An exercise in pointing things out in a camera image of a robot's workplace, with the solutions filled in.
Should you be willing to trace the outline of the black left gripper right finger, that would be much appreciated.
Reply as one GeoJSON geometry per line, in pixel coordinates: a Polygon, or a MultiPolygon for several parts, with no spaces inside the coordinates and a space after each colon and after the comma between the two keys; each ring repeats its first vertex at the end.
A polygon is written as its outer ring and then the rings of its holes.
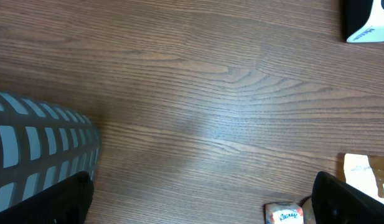
{"type": "Polygon", "coordinates": [[[384,204],[324,171],[311,200],[317,224],[384,224],[384,204]]]}

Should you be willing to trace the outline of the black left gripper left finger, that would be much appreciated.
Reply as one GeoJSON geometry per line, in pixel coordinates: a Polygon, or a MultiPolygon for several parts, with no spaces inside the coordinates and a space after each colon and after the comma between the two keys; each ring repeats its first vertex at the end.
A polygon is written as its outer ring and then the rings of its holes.
{"type": "Polygon", "coordinates": [[[0,224],[83,224],[93,192],[89,173],[78,172],[0,212],[0,224]]]}

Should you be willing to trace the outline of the brown Pantree snack pouch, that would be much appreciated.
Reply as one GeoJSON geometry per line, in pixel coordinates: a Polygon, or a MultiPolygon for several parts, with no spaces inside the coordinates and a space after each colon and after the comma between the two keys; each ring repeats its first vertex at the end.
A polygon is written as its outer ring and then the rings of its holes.
{"type": "Polygon", "coordinates": [[[384,157],[361,154],[344,156],[346,183],[384,204],[384,157]]]}

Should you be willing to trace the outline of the orange Kleenex tissue pack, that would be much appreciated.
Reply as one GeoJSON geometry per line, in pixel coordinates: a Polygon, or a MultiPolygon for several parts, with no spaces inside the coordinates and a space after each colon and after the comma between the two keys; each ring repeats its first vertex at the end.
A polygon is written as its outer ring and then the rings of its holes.
{"type": "Polygon", "coordinates": [[[265,219],[266,224],[304,224],[303,210],[296,203],[267,203],[265,219]]]}

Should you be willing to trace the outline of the green lid jar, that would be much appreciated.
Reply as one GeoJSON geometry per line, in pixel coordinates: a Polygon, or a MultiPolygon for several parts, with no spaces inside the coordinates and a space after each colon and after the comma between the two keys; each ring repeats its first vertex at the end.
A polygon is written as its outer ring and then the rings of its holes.
{"type": "Polygon", "coordinates": [[[316,224],[316,218],[312,207],[312,198],[308,198],[302,205],[304,224],[316,224]]]}

